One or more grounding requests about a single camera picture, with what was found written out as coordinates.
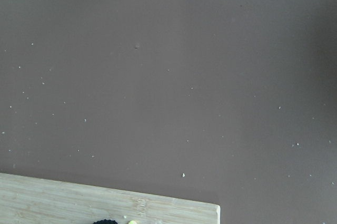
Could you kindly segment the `wooden cutting board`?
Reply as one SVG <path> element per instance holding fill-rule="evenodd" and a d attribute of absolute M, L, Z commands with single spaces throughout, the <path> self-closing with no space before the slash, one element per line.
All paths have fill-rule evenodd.
<path fill-rule="evenodd" d="M 1 223 L 220 223 L 217 204 L 1 173 Z"/>

